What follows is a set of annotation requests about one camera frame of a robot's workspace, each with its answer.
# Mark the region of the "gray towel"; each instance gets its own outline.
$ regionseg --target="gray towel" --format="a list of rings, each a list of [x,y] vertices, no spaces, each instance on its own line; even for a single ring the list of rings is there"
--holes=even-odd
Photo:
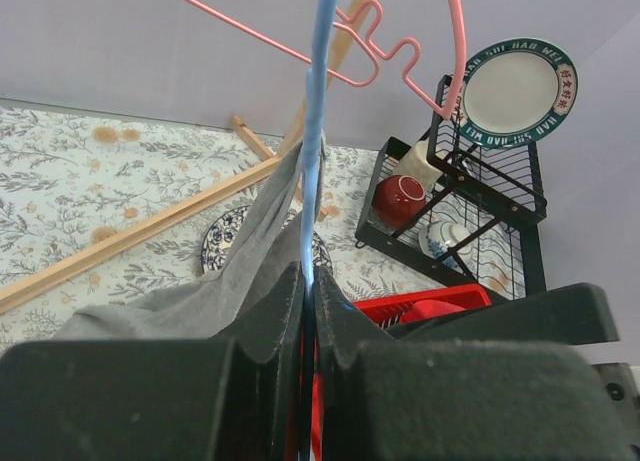
[[[300,215],[281,229],[300,179],[300,149],[300,143],[294,146],[265,183],[221,270],[152,291],[125,306],[80,309],[54,338],[208,338],[228,326],[269,292],[290,262],[300,259]],[[324,156],[323,146],[316,216]]]

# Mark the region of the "gray wall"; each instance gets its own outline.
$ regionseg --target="gray wall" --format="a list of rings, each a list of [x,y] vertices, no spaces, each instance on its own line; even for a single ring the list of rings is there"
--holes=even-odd
[[[203,0],[307,51],[315,0]],[[445,0],[381,0],[376,40],[415,36],[414,79],[429,92],[452,68]],[[342,6],[349,0],[341,0]],[[562,46],[579,67],[580,92],[565,126],[541,144],[549,218],[541,225],[550,286],[604,286],[624,341],[587,350],[594,361],[640,364],[634,296],[640,195],[636,118],[640,86],[638,0],[463,0],[469,55],[509,37]],[[0,0],[0,97],[226,126],[241,114],[282,134],[303,95],[305,66],[179,0]],[[363,89],[331,87],[332,144],[378,148],[414,140],[430,117],[400,81],[399,56]],[[354,49],[343,71],[369,72]]]
[[[639,41],[640,14],[580,65],[574,111],[539,144],[548,284],[602,286],[622,335],[620,343],[581,350],[594,362],[640,365]]]

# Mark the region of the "pink wire hanger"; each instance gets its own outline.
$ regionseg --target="pink wire hanger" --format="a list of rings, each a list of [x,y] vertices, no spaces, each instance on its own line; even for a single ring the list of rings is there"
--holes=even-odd
[[[255,31],[254,29],[249,28],[248,26],[245,26],[242,23],[239,23],[238,21],[222,14],[220,11],[217,11],[210,6],[203,4],[198,0],[185,0],[185,1],[195,6],[196,8],[201,9],[202,11],[218,18],[219,20],[224,21],[225,23],[233,26],[234,28],[237,28],[240,31],[243,31],[253,36],[256,39],[259,39],[260,41],[268,44],[269,46],[273,46],[274,48],[282,51],[283,53],[293,56],[294,58],[299,59],[300,61],[304,61],[307,64],[311,64],[311,60],[307,56],[300,54],[299,52],[265,36],[264,34],[259,33],[258,31]],[[455,68],[453,71],[453,77],[452,77],[451,86],[449,89],[450,89],[450,92],[452,93],[459,93],[460,88],[462,87],[462,78],[464,76],[464,70],[465,70],[465,65],[467,60],[467,43],[466,43],[466,37],[465,37],[465,31],[464,31],[464,18],[462,15],[462,3],[460,2],[460,0],[447,0],[447,1],[449,3],[449,12],[451,14],[451,23],[453,25],[453,39],[454,39],[454,47],[455,47]],[[373,22],[371,23],[371,26],[365,33],[365,39],[362,39],[362,37],[360,37],[360,35],[356,33],[353,30],[353,28],[351,28],[350,25],[352,25],[358,19],[358,17],[365,11],[367,6],[371,6],[373,9],[375,9],[376,16]],[[424,91],[422,91],[422,89],[420,89],[420,87],[416,85],[409,77],[411,70],[420,59],[420,54],[422,52],[418,41],[416,41],[414,38],[404,37],[398,43],[396,43],[396,45],[388,53],[385,53],[372,40],[373,34],[375,33],[376,29],[380,25],[380,22],[382,21],[382,18],[384,16],[382,5],[378,2],[378,0],[365,0],[352,17],[347,16],[339,8],[336,9],[336,14],[343,21],[343,23],[334,22],[333,26],[336,29],[346,31],[351,35],[351,37],[356,41],[358,46],[360,46],[362,50],[366,53],[366,55],[369,57],[369,59],[371,59],[371,61],[373,62],[374,69],[373,69],[373,74],[365,81],[353,81],[352,79],[344,76],[343,74],[340,74],[332,69],[329,69],[328,72],[332,76],[335,76],[340,81],[343,81],[351,86],[355,86],[355,87],[367,86],[371,84],[374,79],[376,79],[376,77],[378,76],[378,73],[380,72],[380,62],[378,61],[377,57],[380,57],[384,61],[388,61],[391,58],[393,58],[400,51],[400,49],[402,49],[403,46],[410,45],[413,47],[413,56],[411,57],[411,59],[409,60],[405,68],[402,70],[402,80],[425,103],[427,103],[434,111],[440,114],[440,116],[442,116],[444,119],[451,118],[451,114],[455,109],[457,96],[448,96],[444,106],[440,106],[435,101],[433,101]]]

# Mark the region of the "beige cup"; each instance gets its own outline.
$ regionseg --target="beige cup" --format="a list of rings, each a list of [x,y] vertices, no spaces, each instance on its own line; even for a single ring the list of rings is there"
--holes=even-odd
[[[393,169],[393,174],[411,176],[422,184],[425,190],[432,191],[436,181],[442,176],[442,171],[434,168],[427,162],[428,141],[418,141],[411,150],[405,154]],[[446,151],[439,150],[436,156],[444,159]]]

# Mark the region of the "black metal rack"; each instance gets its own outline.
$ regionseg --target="black metal rack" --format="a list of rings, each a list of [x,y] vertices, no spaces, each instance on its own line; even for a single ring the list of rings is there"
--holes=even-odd
[[[436,98],[440,104],[450,81],[445,76],[440,82]],[[494,302],[545,291],[536,224],[546,216],[547,202],[535,145],[484,149],[461,138],[456,125],[436,113],[421,139],[429,140],[427,161],[443,172],[433,192],[427,193],[425,207],[396,230],[371,209],[376,186],[393,174],[411,149],[392,137],[376,160],[356,229],[356,246],[369,245],[447,286],[480,283],[490,290]],[[418,244],[418,232],[434,217],[463,224],[470,232],[437,259],[424,254]],[[475,249],[467,265],[457,253],[469,244]],[[443,264],[449,258],[459,270]]]

